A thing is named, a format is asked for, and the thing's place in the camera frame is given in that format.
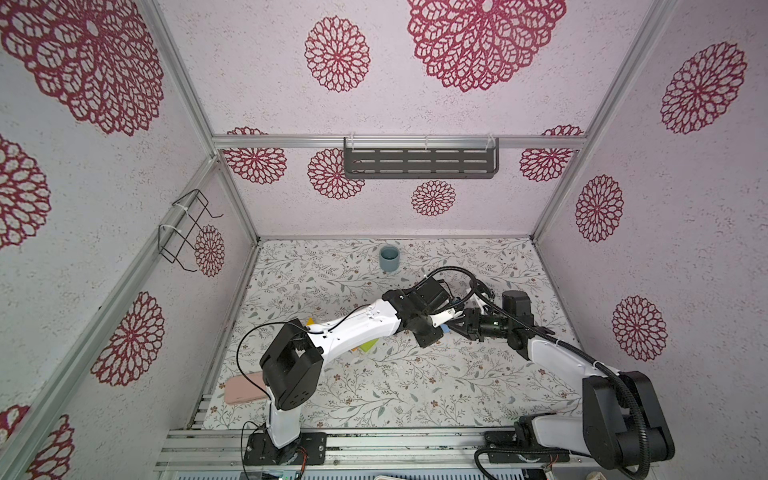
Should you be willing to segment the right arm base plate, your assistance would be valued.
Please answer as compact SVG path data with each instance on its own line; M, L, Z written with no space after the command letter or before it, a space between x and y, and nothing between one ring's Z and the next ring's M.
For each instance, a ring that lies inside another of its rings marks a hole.
M501 463L558 463L570 460L567 450L543 447L535 440L519 437L514 430L486 431L483 434L485 446L491 452L488 458L492 464Z

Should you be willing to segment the green rectangular block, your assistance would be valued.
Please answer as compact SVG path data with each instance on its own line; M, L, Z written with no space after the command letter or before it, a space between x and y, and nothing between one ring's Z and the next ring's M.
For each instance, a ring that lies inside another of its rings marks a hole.
M378 342L377 339L370 340L360 345L359 349L363 352L369 352L377 344L377 342Z

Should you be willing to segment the pink flat block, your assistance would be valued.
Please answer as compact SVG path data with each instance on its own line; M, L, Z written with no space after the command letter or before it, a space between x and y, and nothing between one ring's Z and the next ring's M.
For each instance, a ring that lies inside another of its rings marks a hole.
M238 375L224 383L224 403L241 405L268 397L261 372Z

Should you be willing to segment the grey wall shelf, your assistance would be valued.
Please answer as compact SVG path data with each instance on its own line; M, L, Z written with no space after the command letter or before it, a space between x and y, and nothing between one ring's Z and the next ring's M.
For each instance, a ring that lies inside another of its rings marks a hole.
M357 146L345 137L343 173L354 180L486 180L499 171L492 139L480 148Z

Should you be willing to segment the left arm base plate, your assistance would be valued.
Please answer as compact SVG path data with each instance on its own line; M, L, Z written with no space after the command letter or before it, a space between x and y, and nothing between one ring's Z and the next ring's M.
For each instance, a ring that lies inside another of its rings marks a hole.
M316 466L323 465L327 451L326 433L301 433L288 445L277 448L267 433L248 437L243 464L245 466Z

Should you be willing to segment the teal cup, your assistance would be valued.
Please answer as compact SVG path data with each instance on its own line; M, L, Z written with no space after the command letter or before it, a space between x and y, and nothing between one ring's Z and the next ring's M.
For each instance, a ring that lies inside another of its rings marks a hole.
M379 250L379 265L383 272L393 273L400 266L400 251L394 245L384 245Z

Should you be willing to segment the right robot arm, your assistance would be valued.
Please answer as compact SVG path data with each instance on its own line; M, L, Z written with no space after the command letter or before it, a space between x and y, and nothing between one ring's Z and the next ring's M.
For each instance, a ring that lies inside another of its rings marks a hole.
M528 295L506 291L502 304L478 295L449 321L453 332L470 341L503 340L523 359L579 391L582 413L520 417L509 434L488 435L492 461L518 456L524 461L558 461L583 456L606 470L643 479L654 462L672 459L675 443L650 378L620 371L536 324Z

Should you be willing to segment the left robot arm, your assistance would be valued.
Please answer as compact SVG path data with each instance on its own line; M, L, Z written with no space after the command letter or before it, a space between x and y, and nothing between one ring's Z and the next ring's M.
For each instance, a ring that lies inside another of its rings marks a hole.
M260 359L272 445L282 449L297 440L302 405L314 395L324 368L340 355L403 331L428 347L442 338L442 325L460 315L469 297L452 297L441 281L429 278L412 288L389 290L341 319L309 326L285 323Z

